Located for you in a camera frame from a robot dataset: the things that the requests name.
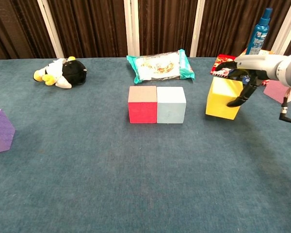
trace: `penguin's yellow beak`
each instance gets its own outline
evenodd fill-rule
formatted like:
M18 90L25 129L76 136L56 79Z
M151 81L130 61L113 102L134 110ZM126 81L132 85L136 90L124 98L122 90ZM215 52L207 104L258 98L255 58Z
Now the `penguin's yellow beak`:
M76 59L75 57L71 56L71 57L68 57L68 60L67 61L69 62L69 61L73 61L75 59Z

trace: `stuffed toy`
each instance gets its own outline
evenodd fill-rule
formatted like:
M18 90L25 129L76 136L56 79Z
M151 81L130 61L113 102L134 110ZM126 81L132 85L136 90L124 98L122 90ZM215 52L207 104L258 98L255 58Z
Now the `stuffed toy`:
M86 68L75 57L60 58L46 67L37 70L33 79L37 82L44 81L46 85L70 89L73 85L83 84L86 79Z

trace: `blue spray bottle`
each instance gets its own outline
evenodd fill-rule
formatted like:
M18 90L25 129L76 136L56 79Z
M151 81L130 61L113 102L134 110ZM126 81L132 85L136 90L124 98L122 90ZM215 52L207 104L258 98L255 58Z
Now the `blue spray bottle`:
M272 10L273 10L272 8L266 8L259 23L255 26L246 51L247 55L259 54L264 43L264 40L266 38L266 35L268 33L268 30L270 28L268 26L268 23L270 22Z

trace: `snack bag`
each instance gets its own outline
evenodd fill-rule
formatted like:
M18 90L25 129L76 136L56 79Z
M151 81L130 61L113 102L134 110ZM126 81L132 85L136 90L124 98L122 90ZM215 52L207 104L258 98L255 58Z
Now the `snack bag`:
M127 60L135 70L135 83L166 79L195 79L184 50L150 56L127 56Z

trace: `yellow cube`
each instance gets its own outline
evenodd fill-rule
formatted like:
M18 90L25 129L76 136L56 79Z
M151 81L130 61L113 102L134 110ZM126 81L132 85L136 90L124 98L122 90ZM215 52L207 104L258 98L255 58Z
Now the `yellow cube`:
M207 97L206 114L235 119L239 107L227 107L227 103L236 99L243 89L241 81L213 77L211 87Z

